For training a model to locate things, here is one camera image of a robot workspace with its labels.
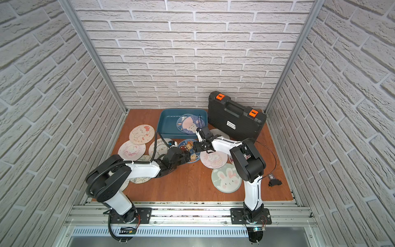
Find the blue bear coaster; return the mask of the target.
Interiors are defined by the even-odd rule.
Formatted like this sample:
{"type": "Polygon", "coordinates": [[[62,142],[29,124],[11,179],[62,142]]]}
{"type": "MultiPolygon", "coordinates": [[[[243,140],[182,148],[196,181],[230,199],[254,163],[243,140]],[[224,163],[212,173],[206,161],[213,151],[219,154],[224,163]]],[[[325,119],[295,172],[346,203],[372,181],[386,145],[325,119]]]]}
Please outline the blue bear coaster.
{"type": "Polygon", "coordinates": [[[190,162],[188,162],[189,164],[195,163],[200,160],[200,153],[195,152],[193,150],[193,143],[195,143],[195,142],[196,142],[196,140],[194,140],[194,139],[186,139],[178,144],[178,147],[180,149],[186,150],[189,152],[189,154],[190,154],[190,162]]]}

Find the blue pink bunny coaster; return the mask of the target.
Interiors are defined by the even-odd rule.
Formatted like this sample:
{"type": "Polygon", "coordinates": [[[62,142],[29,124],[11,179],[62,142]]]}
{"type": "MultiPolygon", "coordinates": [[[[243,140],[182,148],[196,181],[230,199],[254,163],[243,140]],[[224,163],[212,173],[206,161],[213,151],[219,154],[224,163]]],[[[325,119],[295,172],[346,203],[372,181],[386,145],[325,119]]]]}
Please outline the blue pink bunny coaster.
{"type": "Polygon", "coordinates": [[[183,122],[183,130],[186,134],[195,134],[197,128],[202,128],[206,126],[205,121],[202,116],[192,115],[184,120],[183,122]]]}

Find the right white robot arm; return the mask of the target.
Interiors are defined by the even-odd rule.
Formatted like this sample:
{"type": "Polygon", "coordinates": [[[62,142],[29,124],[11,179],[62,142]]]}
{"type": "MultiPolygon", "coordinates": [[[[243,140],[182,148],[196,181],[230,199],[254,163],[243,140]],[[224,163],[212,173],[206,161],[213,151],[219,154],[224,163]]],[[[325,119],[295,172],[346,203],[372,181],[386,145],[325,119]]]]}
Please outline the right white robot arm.
{"type": "Polygon", "coordinates": [[[213,135],[208,127],[197,128],[198,141],[193,144],[193,150],[220,151],[230,155],[234,161],[236,172],[244,181],[244,209],[249,214],[261,214],[264,206],[261,198],[261,181],[266,163],[251,139],[232,141],[213,135]]]}

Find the teal plastic storage box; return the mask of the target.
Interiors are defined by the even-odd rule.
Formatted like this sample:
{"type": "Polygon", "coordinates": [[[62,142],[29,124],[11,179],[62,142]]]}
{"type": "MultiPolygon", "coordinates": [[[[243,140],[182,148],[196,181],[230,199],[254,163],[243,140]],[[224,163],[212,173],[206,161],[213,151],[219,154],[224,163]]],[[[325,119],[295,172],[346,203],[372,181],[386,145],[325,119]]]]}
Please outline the teal plastic storage box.
{"type": "Polygon", "coordinates": [[[164,138],[169,139],[197,139],[196,134],[186,134],[179,131],[176,127],[177,120],[184,114],[202,116],[207,126],[208,115],[203,109],[165,109],[159,117],[157,131],[164,138]]]}

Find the white bear flower coaster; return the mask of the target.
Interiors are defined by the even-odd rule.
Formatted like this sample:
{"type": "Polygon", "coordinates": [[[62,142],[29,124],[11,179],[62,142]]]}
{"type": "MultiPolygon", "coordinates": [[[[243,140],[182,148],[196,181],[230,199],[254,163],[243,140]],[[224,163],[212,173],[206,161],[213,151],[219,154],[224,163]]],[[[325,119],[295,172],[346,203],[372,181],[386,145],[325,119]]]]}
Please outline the white bear flower coaster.
{"type": "MultiPolygon", "coordinates": [[[[149,155],[150,157],[154,154],[154,143],[149,147],[149,155]]],[[[156,142],[156,153],[154,159],[158,158],[162,154],[167,154],[169,147],[163,142],[161,138],[159,138],[156,142]]]]}

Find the black plastic tool case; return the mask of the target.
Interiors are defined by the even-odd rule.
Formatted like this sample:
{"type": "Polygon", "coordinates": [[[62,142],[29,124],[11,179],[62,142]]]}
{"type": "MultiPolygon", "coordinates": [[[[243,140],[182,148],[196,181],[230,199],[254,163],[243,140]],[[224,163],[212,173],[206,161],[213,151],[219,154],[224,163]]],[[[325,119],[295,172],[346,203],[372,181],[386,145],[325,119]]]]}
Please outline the black plastic tool case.
{"type": "Polygon", "coordinates": [[[255,142],[266,119],[265,113],[245,107],[218,91],[208,97],[208,123],[237,141],[255,142]]]}

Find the green white bunny coaster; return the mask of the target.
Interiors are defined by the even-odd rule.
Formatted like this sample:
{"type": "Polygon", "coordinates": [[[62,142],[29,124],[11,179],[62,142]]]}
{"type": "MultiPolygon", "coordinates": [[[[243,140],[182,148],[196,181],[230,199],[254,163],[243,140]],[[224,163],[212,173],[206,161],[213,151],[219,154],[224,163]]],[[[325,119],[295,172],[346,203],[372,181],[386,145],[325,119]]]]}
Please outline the green white bunny coaster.
{"type": "Polygon", "coordinates": [[[234,193],[243,182],[235,166],[230,163],[226,163],[219,169],[214,169],[211,174],[211,180],[214,187],[223,193],[234,193]]]}

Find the cream line-art coaster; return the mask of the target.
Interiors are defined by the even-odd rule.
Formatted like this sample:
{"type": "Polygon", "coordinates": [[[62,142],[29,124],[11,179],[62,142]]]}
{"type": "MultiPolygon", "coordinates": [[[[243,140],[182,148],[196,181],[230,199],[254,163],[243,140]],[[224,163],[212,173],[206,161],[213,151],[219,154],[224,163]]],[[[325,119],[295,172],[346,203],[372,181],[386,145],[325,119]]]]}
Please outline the cream line-art coaster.
{"type": "MultiPolygon", "coordinates": [[[[138,161],[145,161],[145,162],[148,162],[148,161],[150,161],[150,160],[151,160],[151,156],[149,156],[149,155],[143,155],[138,161]]],[[[132,178],[132,179],[130,179],[130,182],[131,182],[131,183],[134,183],[134,184],[143,184],[143,183],[148,182],[149,180],[151,180],[151,178],[149,178],[149,177],[138,177],[138,178],[132,178]]]]}

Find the pink rainbow unicorn coaster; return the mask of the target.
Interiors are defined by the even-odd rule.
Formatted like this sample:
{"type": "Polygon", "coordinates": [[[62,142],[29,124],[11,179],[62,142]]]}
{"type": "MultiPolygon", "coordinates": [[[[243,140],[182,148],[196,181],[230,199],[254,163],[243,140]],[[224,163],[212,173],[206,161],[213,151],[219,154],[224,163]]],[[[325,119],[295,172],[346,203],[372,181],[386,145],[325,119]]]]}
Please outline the pink rainbow unicorn coaster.
{"type": "Polygon", "coordinates": [[[124,160],[136,161],[144,155],[145,151],[146,145],[137,145],[127,141],[118,149],[118,155],[124,160]]]}

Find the small black clip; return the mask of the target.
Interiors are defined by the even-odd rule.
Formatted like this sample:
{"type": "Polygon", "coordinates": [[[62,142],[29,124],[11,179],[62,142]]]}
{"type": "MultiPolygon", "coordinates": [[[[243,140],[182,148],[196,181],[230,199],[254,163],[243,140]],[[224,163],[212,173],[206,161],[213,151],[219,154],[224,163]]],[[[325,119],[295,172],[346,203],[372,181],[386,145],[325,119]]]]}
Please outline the small black clip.
{"type": "Polygon", "coordinates": [[[279,186],[282,185],[282,181],[277,179],[273,174],[268,175],[269,178],[269,187],[279,186]]]}

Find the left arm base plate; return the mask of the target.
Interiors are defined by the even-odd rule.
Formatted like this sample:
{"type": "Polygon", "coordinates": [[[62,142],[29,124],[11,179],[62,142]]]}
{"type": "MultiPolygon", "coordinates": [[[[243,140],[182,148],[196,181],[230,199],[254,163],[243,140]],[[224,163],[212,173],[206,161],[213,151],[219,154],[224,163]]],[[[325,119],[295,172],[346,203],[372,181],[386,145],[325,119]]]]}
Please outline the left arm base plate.
{"type": "Polygon", "coordinates": [[[151,218],[152,208],[150,207],[133,207],[124,215],[117,212],[111,213],[111,224],[148,224],[151,218]]]}

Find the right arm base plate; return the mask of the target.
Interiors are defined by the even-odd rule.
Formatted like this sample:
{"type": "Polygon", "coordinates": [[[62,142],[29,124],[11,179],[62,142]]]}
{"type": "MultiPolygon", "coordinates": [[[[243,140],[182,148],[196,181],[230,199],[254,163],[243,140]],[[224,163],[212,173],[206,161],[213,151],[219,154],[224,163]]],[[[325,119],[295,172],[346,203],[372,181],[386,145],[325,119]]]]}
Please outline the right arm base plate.
{"type": "Polygon", "coordinates": [[[269,209],[262,207],[258,208],[255,211],[250,211],[248,208],[246,209],[231,208],[230,218],[231,218],[231,223],[233,225],[272,224],[272,218],[269,209]]]}

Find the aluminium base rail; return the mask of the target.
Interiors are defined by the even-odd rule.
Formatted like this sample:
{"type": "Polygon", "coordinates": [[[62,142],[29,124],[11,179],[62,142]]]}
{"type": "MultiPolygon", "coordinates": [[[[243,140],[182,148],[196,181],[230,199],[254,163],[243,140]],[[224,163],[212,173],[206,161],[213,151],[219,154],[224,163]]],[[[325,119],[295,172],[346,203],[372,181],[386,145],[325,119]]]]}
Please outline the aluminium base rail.
{"type": "Polygon", "coordinates": [[[230,209],[240,202],[136,202],[136,207],[152,208],[148,224],[111,224],[109,210],[97,202],[74,206],[64,227],[68,236],[108,236],[110,227],[117,237],[247,237],[248,231],[271,227],[299,227],[311,234],[318,226],[311,210],[295,202],[265,202],[272,224],[231,223],[230,209]]]}

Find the aluminium corner post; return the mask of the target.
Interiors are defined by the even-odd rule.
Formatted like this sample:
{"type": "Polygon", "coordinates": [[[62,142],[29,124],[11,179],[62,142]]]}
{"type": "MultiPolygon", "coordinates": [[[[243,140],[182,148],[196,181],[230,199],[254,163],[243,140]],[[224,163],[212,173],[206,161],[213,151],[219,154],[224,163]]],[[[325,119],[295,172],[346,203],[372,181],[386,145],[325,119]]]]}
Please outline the aluminium corner post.
{"type": "Polygon", "coordinates": [[[294,47],[293,47],[293,49],[291,51],[291,54],[290,54],[290,56],[289,56],[289,58],[287,60],[287,63],[285,65],[284,69],[283,69],[283,72],[282,72],[282,74],[281,74],[281,76],[279,78],[279,81],[276,84],[276,87],[275,87],[275,89],[274,89],[274,91],[272,93],[272,96],[271,96],[271,98],[270,98],[270,100],[269,100],[269,102],[268,102],[268,104],[267,104],[267,106],[265,108],[265,113],[267,115],[268,115],[270,109],[272,108],[272,106],[273,106],[273,104],[275,102],[275,99],[276,99],[277,95],[279,94],[279,91],[280,91],[283,83],[285,82],[287,74],[291,70],[294,62],[296,61],[297,56],[299,55],[299,53],[300,53],[300,51],[301,51],[301,49],[303,47],[303,44],[304,44],[304,42],[305,42],[310,30],[312,29],[312,27],[313,27],[313,25],[315,23],[315,20],[316,20],[318,14],[319,14],[321,8],[323,7],[324,3],[325,3],[325,0],[314,1],[313,5],[312,5],[312,8],[310,10],[310,13],[309,13],[309,15],[308,15],[308,17],[306,19],[306,22],[304,23],[304,25],[303,25],[303,27],[301,29],[301,32],[300,32],[300,34],[299,34],[299,36],[298,36],[298,38],[296,40],[296,43],[295,43],[295,45],[294,45],[294,47]]]}
{"type": "Polygon", "coordinates": [[[101,76],[103,77],[106,85],[108,86],[110,92],[112,93],[115,101],[119,105],[120,109],[124,114],[127,114],[128,109],[123,103],[123,100],[114,85],[113,80],[111,79],[111,76],[106,69],[100,55],[97,52],[97,49],[94,46],[93,41],[90,39],[87,31],[85,30],[82,21],[79,19],[77,11],[74,9],[72,2],[69,0],[60,0],[59,1],[61,7],[63,8],[65,14],[69,18],[71,24],[74,26],[75,31],[79,35],[83,45],[85,46],[88,54],[90,55],[92,61],[96,65],[98,71],[100,72],[101,76]]]}

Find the aluminium corner post left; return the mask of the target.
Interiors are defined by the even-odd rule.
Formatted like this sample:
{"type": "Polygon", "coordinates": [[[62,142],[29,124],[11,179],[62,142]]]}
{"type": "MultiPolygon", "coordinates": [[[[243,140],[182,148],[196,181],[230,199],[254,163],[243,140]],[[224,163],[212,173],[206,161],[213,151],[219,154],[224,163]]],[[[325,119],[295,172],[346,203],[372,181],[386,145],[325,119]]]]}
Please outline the aluminium corner post left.
{"type": "Polygon", "coordinates": [[[90,55],[92,61],[96,65],[98,71],[100,72],[101,76],[103,77],[106,85],[108,86],[110,92],[112,93],[115,101],[119,105],[120,109],[124,114],[127,114],[128,109],[123,103],[123,100],[114,85],[113,80],[111,79],[111,76],[106,69],[100,55],[97,52],[97,49],[94,46],[93,41],[90,39],[87,31],[85,30],[82,21],[79,19],[77,11],[74,9],[72,2],[69,0],[60,0],[59,1],[61,7],[63,8],[65,14],[69,18],[71,24],[74,26],[75,31],[79,35],[83,45],[85,46],[88,54],[90,55]]]}

